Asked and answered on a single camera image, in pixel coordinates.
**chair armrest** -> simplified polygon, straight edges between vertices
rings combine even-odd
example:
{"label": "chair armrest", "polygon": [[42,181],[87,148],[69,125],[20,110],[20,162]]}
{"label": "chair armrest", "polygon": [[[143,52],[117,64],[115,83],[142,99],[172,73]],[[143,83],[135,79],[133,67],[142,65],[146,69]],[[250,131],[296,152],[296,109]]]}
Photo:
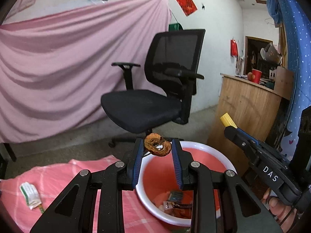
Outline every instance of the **chair armrest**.
{"label": "chair armrest", "polygon": [[127,63],[127,62],[115,62],[115,63],[112,63],[111,66],[119,66],[119,67],[121,67],[122,69],[125,68],[125,66],[129,66],[130,69],[131,69],[133,66],[138,66],[138,67],[140,67],[139,64]]}
{"label": "chair armrest", "polygon": [[140,67],[140,65],[135,64],[135,63],[115,62],[115,63],[112,63],[111,66],[119,66],[122,68],[126,90],[133,89],[132,67],[133,66]]}
{"label": "chair armrest", "polygon": [[164,74],[178,77],[178,78],[189,78],[189,79],[202,79],[204,80],[204,76],[201,74],[197,74],[190,70],[177,69],[177,68],[167,68],[164,71]]}

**chair seat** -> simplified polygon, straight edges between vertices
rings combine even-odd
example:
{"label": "chair seat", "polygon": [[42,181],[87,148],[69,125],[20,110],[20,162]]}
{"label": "chair seat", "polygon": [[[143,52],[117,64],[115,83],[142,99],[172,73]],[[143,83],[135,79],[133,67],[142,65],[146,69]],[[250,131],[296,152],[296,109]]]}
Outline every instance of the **chair seat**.
{"label": "chair seat", "polygon": [[110,92],[101,97],[101,105],[113,122],[135,134],[175,120],[181,111],[178,99],[149,90]]}

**red poster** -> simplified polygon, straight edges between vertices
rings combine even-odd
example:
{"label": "red poster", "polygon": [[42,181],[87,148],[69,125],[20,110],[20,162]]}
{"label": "red poster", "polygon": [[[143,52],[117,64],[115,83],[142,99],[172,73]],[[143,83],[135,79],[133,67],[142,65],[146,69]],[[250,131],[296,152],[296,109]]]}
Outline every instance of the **red poster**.
{"label": "red poster", "polygon": [[195,6],[192,0],[176,0],[176,1],[181,6],[186,16],[189,16],[193,12],[197,11],[197,7]]}

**plastic basin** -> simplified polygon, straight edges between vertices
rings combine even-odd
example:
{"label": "plastic basin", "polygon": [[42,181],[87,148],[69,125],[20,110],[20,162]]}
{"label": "plastic basin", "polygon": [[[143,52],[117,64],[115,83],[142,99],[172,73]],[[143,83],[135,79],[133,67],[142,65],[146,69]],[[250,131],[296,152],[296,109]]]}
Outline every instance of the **plastic basin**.
{"label": "plastic basin", "polygon": [[[189,151],[195,161],[206,165],[209,169],[224,172],[236,171],[232,163],[216,149],[201,143],[181,141],[183,150]],[[177,218],[159,210],[154,204],[155,199],[172,190],[179,190],[176,183],[172,154],[165,157],[149,155],[142,160],[137,195],[146,209],[158,219],[176,226],[190,227],[191,219]],[[183,203],[192,201],[192,191],[184,192]],[[215,196],[216,217],[220,217],[218,196]]]}

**screw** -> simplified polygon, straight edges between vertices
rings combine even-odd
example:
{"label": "screw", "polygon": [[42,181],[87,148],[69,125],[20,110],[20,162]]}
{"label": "screw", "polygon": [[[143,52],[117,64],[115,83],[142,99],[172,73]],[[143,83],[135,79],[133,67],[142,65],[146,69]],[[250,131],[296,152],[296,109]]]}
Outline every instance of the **screw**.
{"label": "screw", "polygon": [[192,161],[192,162],[191,162],[191,166],[197,168],[197,167],[200,166],[200,163],[197,162],[197,161]]}
{"label": "screw", "polygon": [[83,169],[80,171],[81,176],[86,176],[88,173],[89,173],[89,170],[87,170],[87,169]]}
{"label": "screw", "polygon": [[232,170],[226,171],[226,175],[228,175],[229,177],[233,177],[235,175],[235,172]]}
{"label": "screw", "polygon": [[116,167],[124,167],[124,162],[122,161],[118,161],[116,164],[115,164]]}

